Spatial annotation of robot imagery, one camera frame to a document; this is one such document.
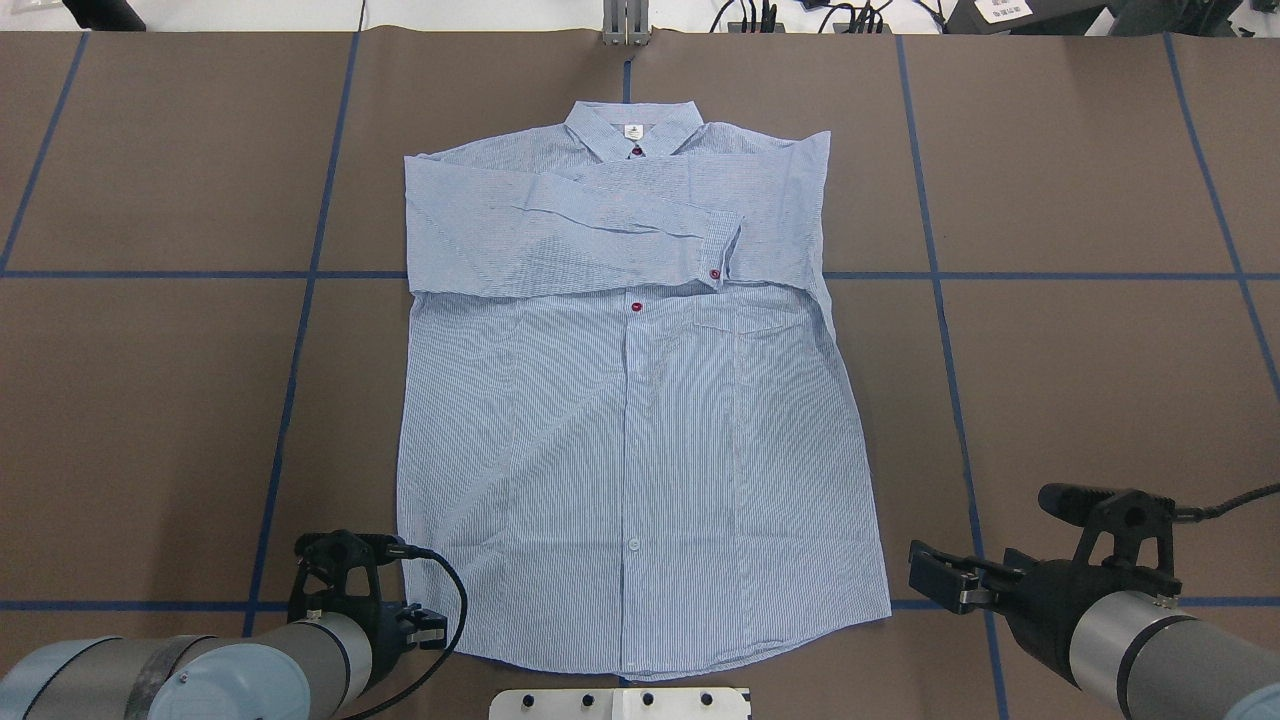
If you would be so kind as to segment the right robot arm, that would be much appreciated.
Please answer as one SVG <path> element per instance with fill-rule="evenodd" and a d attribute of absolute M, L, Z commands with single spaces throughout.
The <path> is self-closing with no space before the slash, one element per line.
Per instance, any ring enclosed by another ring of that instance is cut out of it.
<path fill-rule="evenodd" d="M 1050 671 L 1126 719 L 1275 719 L 1277 653 L 1183 611 L 1152 570 L 1002 562 L 909 550 L 909 584 L 937 606 L 983 610 Z"/>

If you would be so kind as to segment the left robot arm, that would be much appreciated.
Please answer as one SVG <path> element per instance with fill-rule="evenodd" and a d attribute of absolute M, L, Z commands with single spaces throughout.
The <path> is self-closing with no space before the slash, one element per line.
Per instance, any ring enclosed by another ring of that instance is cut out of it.
<path fill-rule="evenodd" d="M 101 635 L 26 655 L 3 678 L 5 719 L 338 719 L 404 653 L 448 646 L 449 623 L 384 603 L 369 630 L 353 612 L 311 609 L 252 638 Z"/>

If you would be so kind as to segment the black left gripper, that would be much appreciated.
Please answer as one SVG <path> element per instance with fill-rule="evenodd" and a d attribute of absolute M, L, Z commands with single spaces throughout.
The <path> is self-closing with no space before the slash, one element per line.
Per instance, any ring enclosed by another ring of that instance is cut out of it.
<path fill-rule="evenodd" d="M 366 602 L 365 634 L 371 652 L 369 680 L 380 682 L 416 647 L 443 651 L 449 644 L 449 619 L 421 603 Z"/>

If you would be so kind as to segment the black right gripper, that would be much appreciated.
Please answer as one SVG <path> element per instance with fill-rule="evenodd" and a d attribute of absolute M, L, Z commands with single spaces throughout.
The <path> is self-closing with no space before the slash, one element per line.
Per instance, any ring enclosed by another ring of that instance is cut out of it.
<path fill-rule="evenodd" d="M 998 593 L 988 580 L 1000 577 L 1004 566 L 986 559 L 946 553 L 913 539 L 908 565 L 908 584 L 916 593 L 955 615 L 979 610 L 1001 614 L 1023 651 L 1078 685 L 1070 643 L 1085 611 L 1111 592 L 1110 568 L 1041 561 L 1007 548 L 1004 565 L 1023 575 Z"/>

